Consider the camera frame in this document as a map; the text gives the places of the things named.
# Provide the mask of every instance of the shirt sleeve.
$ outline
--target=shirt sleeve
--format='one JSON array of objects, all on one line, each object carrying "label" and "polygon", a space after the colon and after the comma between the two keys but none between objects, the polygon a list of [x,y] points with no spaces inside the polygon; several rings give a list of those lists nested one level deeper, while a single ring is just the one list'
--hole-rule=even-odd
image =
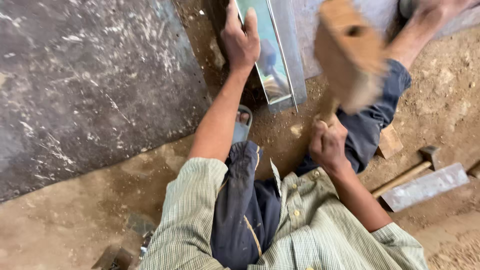
[{"label": "shirt sleeve", "polygon": [[167,186],[162,220],[140,269],[224,269],[212,257],[216,197],[227,172],[216,159],[193,158]]},{"label": "shirt sleeve", "polygon": [[372,236],[384,246],[393,260],[404,270],[428,269],[423,247],[394,222],[376,230]]}]

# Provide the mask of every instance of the wooden block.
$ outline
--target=wooden block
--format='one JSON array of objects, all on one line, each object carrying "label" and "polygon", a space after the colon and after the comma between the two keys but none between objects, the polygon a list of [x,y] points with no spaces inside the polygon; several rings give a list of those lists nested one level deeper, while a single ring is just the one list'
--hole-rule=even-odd
[{"label": "wooden block", "polygon": [[377,155],[387,160],[402,149],[403,144],[398,138],[393,125],[389,125],[380,132]]},{"label": "wooden block", "polygon": [[384,43],[350,0],[326,0],[318,14],[315,56],[342,109],[356,113],[381,93]]},{"label": "wooden block", "polygon": [[469,171],[468,175],[471,175],[477,179],[480,179],[480,161],[477,162]]}]

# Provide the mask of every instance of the hammer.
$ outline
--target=hammer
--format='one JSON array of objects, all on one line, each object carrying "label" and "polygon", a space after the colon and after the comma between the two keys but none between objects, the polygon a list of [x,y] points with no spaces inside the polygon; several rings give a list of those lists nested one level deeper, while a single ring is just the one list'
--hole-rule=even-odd
[{"label": "hammer", "polygon": [[426,170],[431,169],[432,171],[436,171],[440,169],[440,163],[438,161],[438,151],[440,149],[435,146],[425,146],[422,147],[419,152],[423,156],[424,162],[420,163],[419,165],[411,168],[410,170],[406,171],[404,174],[394,178],[393,180],[389,181],[388,183],[384,184],[383,186],[379,187],[377,190],[372,192],[372,196],[377,199],[383,193],[389,191],[390,189],[406,183],[411,180],[413,176],[416,174]]}]

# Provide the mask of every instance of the dark blue pants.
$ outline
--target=dark blue pants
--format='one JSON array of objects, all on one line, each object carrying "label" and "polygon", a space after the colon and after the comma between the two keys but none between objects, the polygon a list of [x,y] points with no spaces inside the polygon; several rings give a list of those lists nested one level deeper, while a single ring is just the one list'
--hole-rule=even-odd
[{"label": "dark blue pants", "polygon": [[[336,112],[348,130],[345,155],[356,173],[367,167],[377,150],[381,130],[392,122],[398,99],[410,88],[411,78],[406,68],[395,60],[388,60],[388,65],[390,71],[384,81],[383,95],[375,104],[355,115],[347,115],[341,108]],[[306,154],[295,174],[300,176],[318,167]]]},{"label": "dark blue pants", "polygon": [[[410,87],[411,78],[397,61],[388,61],[383,96],[355,115],[336,112],[348,130],[345,155],[355,172],[363,171],[375,154],[380,131],[393,120],[398,99]],[[255,180],[262,151],[251,142],[232,145],[226,162],[228,172],[215,203],[210,246],[224,267],[247,269],[270,246],[280,218],[280,198],[275,179]],[[295,173],[301,176],[319,167],[307,154]]]}]

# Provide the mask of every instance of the toe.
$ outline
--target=toe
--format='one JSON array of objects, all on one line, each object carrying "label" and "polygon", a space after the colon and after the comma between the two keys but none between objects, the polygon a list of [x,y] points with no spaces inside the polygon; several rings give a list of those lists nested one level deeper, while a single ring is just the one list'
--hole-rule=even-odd
[{"label": "toe", "polygon": [[250,118],[250,115],[248,113],[246,112],[242,113],[240,116],[240,123],[247,124],[249,118]]}]

